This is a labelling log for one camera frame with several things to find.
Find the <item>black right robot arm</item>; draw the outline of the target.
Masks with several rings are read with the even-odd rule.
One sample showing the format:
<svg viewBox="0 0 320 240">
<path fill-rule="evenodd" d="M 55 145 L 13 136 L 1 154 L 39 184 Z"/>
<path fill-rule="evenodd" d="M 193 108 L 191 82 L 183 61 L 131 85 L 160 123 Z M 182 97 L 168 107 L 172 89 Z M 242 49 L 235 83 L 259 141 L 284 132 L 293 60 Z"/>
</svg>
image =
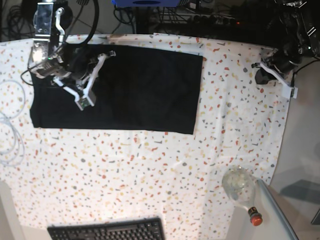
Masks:
<svg viewBox="0 0 320 240">
<path fill-rule="evenodd" d="M 94 106 L 96 95 L 93 86 L 107 59 L 116 56 L 111 50 L 91 56 L 89 41 L 93 38 L 99 21 L 99 3 L 93 2 L 93 25 L 81 43 L 68 50 L 67 39 L 77 17 L 66 0 L 42 0 L 37 3 L 33 17 L 35 34 L 28 60 L 27 71 L 39 79 L 52 81 L 74 97 L 80 110 Z"/>
</svg>

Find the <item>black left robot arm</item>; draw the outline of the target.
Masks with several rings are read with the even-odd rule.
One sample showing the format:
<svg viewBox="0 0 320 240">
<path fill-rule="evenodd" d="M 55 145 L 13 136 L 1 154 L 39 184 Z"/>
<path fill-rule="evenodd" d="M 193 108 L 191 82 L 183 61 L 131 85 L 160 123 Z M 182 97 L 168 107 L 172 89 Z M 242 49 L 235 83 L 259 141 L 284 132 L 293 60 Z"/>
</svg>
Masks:
<svg viewBox="0 0 320 240">
<path fill-rule="evenodd" d="M 296 98 L 295 77 L 305 67 L 320 61 L 320 2 L 276 0 L 278 18 L 286 31 L 285 44 L 251 65 L 255 82 L 266 85 L 277 80 L 284 98 Z"/>
</svg>

